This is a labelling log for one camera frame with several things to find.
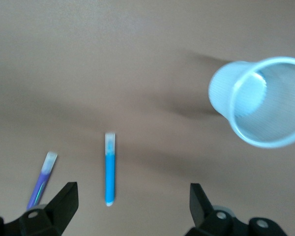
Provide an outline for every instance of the pen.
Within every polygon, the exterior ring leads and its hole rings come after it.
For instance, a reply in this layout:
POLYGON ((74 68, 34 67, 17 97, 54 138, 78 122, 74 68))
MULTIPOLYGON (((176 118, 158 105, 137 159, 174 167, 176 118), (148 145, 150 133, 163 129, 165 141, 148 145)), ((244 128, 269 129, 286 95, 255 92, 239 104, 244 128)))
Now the pen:
POLYGON ((105 202, 108 207, 114 203, 115 199, 115 138, 115 133, 105 134, 105 202))
POLYGON ((46 184, 50 176, 50 172, 54 166, 56 158, 57 158, 57 153, 54 153, 51 151, 47 153, 45 162, 43 164, 43 167, 41 168, 41 172, 39 174, 35 188, 29 199, 27 210, 39 204, 39 201, 45 190, 46 184))

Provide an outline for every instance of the pen holder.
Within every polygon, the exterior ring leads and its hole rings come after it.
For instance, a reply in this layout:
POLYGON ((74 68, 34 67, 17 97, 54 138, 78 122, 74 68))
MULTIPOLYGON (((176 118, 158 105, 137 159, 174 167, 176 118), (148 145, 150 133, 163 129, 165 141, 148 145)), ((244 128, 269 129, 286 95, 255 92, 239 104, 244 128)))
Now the pen holder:
POLYGON ((214 109, 247 143, 279 148, 295 142, 295 59, 235 61, 209 84, 214 109))

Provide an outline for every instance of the beige tabletop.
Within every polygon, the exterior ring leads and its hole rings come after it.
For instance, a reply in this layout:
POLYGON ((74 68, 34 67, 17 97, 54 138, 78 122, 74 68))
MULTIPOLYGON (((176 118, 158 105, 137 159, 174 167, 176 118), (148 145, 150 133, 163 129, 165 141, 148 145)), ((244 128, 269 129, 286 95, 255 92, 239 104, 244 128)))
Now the beige tabletop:
POLYGON ((239 220, 270 218, 295 236, 295 144, 245 143, 207 98, 220 66, 273 56, 295 57, 295 0, 0 1, 0 216, 25 212, 51 150, 41 203, 79 188, 64 236, 182 236, 191 182, 239 220))

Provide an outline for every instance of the light blue mesh cup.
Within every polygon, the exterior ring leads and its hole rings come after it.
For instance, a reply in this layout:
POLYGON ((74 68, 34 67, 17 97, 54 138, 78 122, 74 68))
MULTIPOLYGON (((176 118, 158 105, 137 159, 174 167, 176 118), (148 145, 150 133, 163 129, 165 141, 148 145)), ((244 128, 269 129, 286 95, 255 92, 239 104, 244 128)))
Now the light blue mesh cup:
POLYGON ((247 143, 279 148, 295 142, 295 59, 236 61, 221 67, 209 84, 214 109, 247 143))

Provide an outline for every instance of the purple marker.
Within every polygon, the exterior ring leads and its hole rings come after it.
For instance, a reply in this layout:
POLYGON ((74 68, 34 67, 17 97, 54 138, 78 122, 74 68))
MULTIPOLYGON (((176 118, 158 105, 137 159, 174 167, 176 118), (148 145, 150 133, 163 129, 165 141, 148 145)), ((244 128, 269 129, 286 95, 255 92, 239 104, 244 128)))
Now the purple marker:
POLYGON ((46 184, 50 176, 50 172, 54 166, 56 158, 57 153, 51 151, 47 153, 45 162, 43 164, 43 167, 41 168, 41 172, 36 182, 35 188, 29 199, 27 210, 39 204, 39 201, 45 190, 46 184))

